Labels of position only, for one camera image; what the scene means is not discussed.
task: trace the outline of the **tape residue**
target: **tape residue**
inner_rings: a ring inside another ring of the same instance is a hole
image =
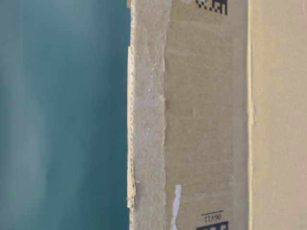
[[[175,190],[175,199],[174,199],[174,203],[173,203],[173,216],[172,216],[172,222],[171,222],[171,229],[170,230],[177,230],[176,219],[177,219],[177,215],[178,215],[178,212],[179,212],[180,199],[181,199],[181,185],[177,184],[176,190]]]

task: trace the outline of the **teal background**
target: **teal background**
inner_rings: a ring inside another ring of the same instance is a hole
[[[0,0],[0,230],[127,230],[125,0]]]

